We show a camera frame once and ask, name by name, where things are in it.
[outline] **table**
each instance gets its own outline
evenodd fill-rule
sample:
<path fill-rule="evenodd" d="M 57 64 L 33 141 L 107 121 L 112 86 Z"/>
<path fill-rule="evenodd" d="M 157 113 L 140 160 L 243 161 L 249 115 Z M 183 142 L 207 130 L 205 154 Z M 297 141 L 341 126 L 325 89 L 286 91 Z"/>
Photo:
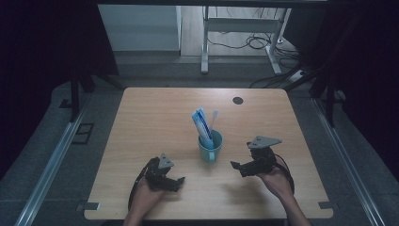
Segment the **table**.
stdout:
<path fill-rule="evenodd" d="M 241 97 L 243 103 L 232 99 Z M 200 159 L 198 132 L 191 113 L 204 107 L 224 137 L 212 165 Z M 272 146 L 287 162 L 295 196 L 308 218 L 331 218 L 328 202 L 306 141 L 282 89 L 129 88 L 125 90 L 88 202 L 88 219 L 123 219 L 134 180 L 146 163 L 165 153 L 175 166 L 171 179 L 185 176 L 183 187 L 169 192 L 146 219 L 286 218 L 279 200 L 257 177 L 242 178 L 230 161 L 251 161 L 246 143 L 256 136 L 275 137 Z"/>

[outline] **wall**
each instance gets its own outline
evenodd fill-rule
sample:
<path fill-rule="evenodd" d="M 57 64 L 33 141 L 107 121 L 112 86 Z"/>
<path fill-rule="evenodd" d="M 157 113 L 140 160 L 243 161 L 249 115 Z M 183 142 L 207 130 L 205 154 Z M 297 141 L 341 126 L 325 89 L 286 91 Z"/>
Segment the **wall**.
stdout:
<path fill-rule="evenodd" d="M 98 7 L 113 51 L 180 50 L 180 6 Z"/>

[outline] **hand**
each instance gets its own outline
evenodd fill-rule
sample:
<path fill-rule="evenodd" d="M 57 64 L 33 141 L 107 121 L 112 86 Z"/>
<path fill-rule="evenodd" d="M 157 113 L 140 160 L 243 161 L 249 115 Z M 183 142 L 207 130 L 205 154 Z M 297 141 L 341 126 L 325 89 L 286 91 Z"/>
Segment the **hand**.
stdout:
<path fill-rule="evenodd" d="M 132 200 L 130 212 L 123 225 L 139 225 L 143 217 L 161 200 L 164 193 L 164 190 L 152 190 L 146 178 L 141 178 Z"/>
<path fill-rule="evenodd" d="M 287 169 L 284 161 L 279 156 L 276 156 L 276 158 L 278 163 Z M 267 189 L 279 198 L 291 225 L 311 226 L 311 223 L 306 219 L 300 209 L 293 191 L 291 190 L 290 183 L 281 169 L 274 167 L 270 173 L 258 173 L 257 176 L 262 179 Z"/>
<path fill-rule="evenodd" d="M 280 157 L 276 156 L 276 158 L 280 165 L 287 168 L 284 161 Z M 269 189 L 269 191 L 280 200 L 286 197 L 294 196 L 290 187 L 290 183 L 281 169 L 274 167 L 270 173 L 258 173 L 257 176 L 262 179 L 267 189 Z"/>

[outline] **plastic cup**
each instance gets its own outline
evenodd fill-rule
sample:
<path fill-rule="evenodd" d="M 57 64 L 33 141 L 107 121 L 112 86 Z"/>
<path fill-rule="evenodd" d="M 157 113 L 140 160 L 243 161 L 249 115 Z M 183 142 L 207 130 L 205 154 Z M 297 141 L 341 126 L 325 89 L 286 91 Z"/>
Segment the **plastic cup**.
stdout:
<path fill-rule="evenodd" d="M 199 137 L 199 153 L 203 160 L 214 163 L 219 155 L 220 150 L 223 146 L 223 136 L 216 130 L 212 130 L 212 140 L 214 141 L 214 149 L 207 149 L 202 146 Z"/>

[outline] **white toothbrush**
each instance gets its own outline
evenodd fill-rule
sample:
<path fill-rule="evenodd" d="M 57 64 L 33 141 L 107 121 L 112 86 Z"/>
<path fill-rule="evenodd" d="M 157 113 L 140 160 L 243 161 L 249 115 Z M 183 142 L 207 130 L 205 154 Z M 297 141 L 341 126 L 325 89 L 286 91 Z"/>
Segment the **white toothbrush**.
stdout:
<path fill-rule="evenodd" d="M 214 122 L 215 122 L 215 119 L 216 119 L 216 116 L 217 116 L 217 109 L 215 109 L 214 110 L 214 114 L 212 115 L 212 123 L 211 123 L 211 126 L 209 126 L 209 131 L 211 131 L 212 132 L 212 128 L 214 128 Z"/>

